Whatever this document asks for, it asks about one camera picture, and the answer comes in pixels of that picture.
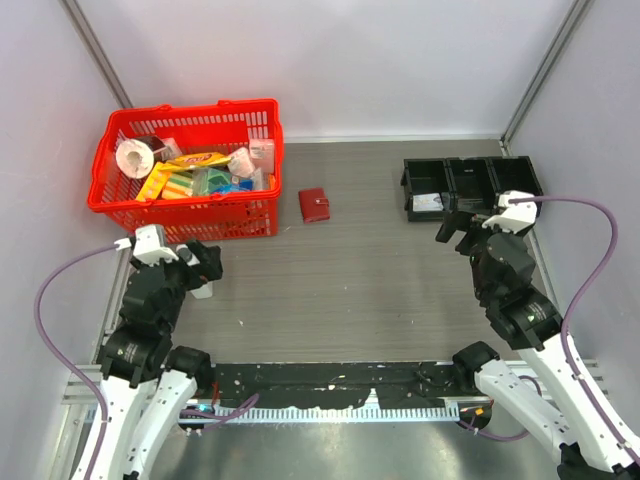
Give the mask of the red leather card holder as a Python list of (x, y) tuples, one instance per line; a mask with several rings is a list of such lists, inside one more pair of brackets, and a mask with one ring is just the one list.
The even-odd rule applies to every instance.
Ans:
[(303, 189), (298, 192), (302, 218), (305, 224), (330, 219), (329, 200), (321, 187)]

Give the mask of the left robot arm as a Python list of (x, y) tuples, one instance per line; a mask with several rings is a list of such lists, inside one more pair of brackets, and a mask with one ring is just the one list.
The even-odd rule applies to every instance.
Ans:
[(133, 263), (121, 322), (101, 347), (104, 399), (73, 474), (76, 479), (147, 479), (187, 401), (206, 396), (214, 369), (208, 353), (175, 346), (172, 333), (188, 293), (212, 295), (223, 276), (221, 249), (197, 240)]

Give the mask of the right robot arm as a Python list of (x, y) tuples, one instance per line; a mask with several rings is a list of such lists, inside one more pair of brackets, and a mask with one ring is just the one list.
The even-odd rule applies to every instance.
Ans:
[(484, 342), (454, 355), (457, 391), (501, 404), (550, 455), (562, 479), (636, 479), (639, 439), (612, 409), (564, 332), (567, 319), (533, 283), (536, 262), (521, 233), (447, 213), (436, 235), (469, 260), (474, 295), (491, 327), (537, 375), (550, 398), (523, 383)]

